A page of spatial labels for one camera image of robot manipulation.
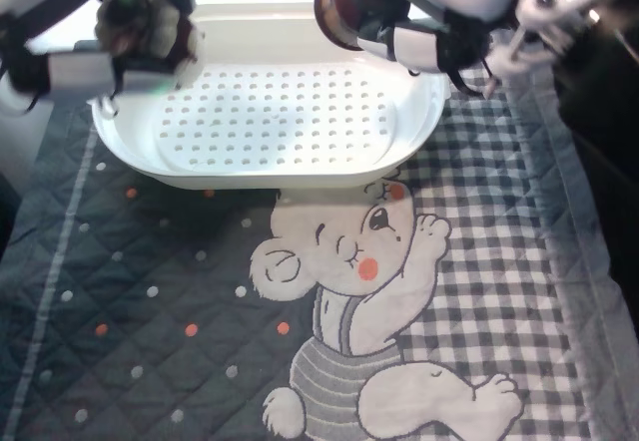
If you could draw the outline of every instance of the gray quilted fabric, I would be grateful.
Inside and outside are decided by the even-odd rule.
[[[399,346],[473,382],[511,373],[525,407],[506,439],[639,439],[637,341],[548,83],[453,94],[402,168],[453,235]],[[86,109],[56,110],[36,172],[0,271],[3,439],[269,439],[263,402],[314,305],[251,289],[276,192],[165,187],[113,157]]]

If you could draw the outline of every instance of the orange dot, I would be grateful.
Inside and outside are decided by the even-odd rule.
[[[377,278],[377,261],[374,258],[364,259],[357,269],[359,277],[364,281],[373,281]]]
[[[390,187],[390,196],[393,200],[402,200],[406,193],[401,185],[393,185]]]
[[[187,326],[187,329],[185,329],[184,332],[187,334],[187,336],[193,338],[196,334],[198,334],[198,325],[190,324],[189,326]]]
[[[280,335],[284,336],[286,334],[289,334],[289,331],[291,331],[291,327],[288,323],[282,322],[278,325],[278,333]]]
[[[107,326],[104,323],[99,324],[98,327],[96,328],[96,335],[98,336],[105,336],[108,332],[109,332],[109,326]]]

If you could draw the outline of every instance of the gray and white checkered fabric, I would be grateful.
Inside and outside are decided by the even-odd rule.
[[[464,74],[475,86],[483,77]],[[435,298],[399,342],[406,360],[442,362],[473,384],[510,374],[525,412],[507,440],[590,439],[518,123],[503,92],[484,101],[453,91],[403,167],[418,211],[447,218],[452,235]],[[433,426],[419,439],[456,438]]]

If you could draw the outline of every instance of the cartoon bear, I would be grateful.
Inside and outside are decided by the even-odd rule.
[[[434,422],[463,441],[497,441],[521,416],[505,374],[473,386],[431,362],[405,363],[395,343],[430,304],[450,225],[415,214],[408,187],[283,191],[273,238],[252,257],[258,293],[298,299],[318,285],[314,336],[273,391],[263,421],[287,439],[392,439]]]

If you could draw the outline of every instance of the polka dot fabric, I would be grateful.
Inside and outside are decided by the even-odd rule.
[[[20,294],[6,327],[0,314],[10,333],[0,355],[12,353],[0,377],[2,434],[269,439],[263,403],[289,385],[315,304],[314,290],[277,303],[253,289],[250,259],[273,236],[278,193],[163,186],[113,157],[85,109],[57,110],[65,122],[50,124],[43,150],[61,162],[39,163],[40,192],[25,199],[29,216],[19,220],[35,247],[10,249],[0,270],[0,290]],[[591,437],[588,414],[549,281],[556,273],[525,137],[503,93],[487,102],[455,93],[432,139],[402,168],[417,208],[448,218],[453,236],[433,303],[399,346],[406,360],[440,360],[473,381],[512,373],[526,408],[508,441],[580,441]],[[410,196],[401,187],[388,194]],[[374,279],[379,270],[371,259],[359,274]],[[41,300],[47,309],[36,316]],[[441,427],[413,438],[455,439]]]

